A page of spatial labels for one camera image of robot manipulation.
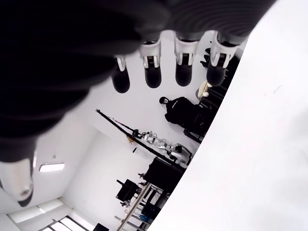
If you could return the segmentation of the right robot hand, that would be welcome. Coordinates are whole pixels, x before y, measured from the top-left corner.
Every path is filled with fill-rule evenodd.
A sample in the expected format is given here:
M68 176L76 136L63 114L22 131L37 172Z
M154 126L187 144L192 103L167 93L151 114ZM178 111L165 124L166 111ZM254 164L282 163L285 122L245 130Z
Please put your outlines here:
M207 80L223 81L271 0L3 0L0 3L0 187L21 207L33 196L38 138L111 78L129 88L138 51L147 85L160 84L160 34L174 32L176 81L191 81L198 42L213 31Z

